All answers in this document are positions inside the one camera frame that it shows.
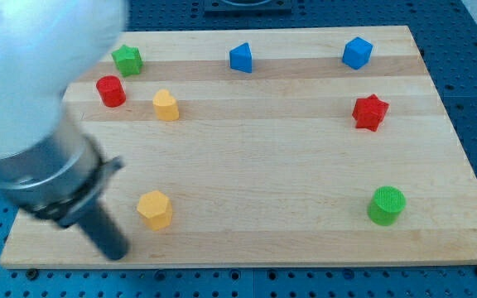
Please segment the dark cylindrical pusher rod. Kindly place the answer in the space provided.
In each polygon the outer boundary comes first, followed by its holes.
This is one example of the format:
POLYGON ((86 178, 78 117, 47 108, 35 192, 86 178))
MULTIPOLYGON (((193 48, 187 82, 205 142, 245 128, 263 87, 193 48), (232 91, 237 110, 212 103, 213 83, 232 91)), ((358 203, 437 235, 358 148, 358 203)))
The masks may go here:
POLYGON ((87 204, 76 223, 107 259, 117 261, 127 255, 128 239, 99 202, 87 204))

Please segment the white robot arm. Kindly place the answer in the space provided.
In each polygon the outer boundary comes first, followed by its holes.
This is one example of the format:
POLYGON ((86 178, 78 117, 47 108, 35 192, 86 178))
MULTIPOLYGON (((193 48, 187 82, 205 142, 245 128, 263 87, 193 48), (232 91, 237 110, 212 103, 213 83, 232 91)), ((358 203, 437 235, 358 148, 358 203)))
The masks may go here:
POLYGON ((111 260, 129 243, 99 197, 123 162, 104 158, 63 98, 127 16, 122 0, 0 1, 0 192, 36 218, 80 226, 111 260))

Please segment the silver tool flange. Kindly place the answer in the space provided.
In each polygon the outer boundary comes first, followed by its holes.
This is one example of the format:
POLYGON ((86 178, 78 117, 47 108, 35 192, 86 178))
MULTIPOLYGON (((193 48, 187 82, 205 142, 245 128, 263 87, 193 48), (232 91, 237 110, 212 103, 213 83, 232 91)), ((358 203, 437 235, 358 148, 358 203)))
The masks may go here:
POLYGON ((67 111, 46 136, 24 148, 0 133, 0 193, 39 219, 67 227, 79 220, 123 167, 106 161, 96 142, 82 133, 67 111))

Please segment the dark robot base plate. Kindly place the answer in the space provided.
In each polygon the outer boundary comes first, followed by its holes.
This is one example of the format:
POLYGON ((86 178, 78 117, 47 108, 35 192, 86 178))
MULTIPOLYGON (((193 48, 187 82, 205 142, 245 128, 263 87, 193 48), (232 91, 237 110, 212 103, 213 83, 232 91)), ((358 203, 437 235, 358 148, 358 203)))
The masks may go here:
POLYGON ((204 0, 204 13, 290 12, 293 0, 204 0))

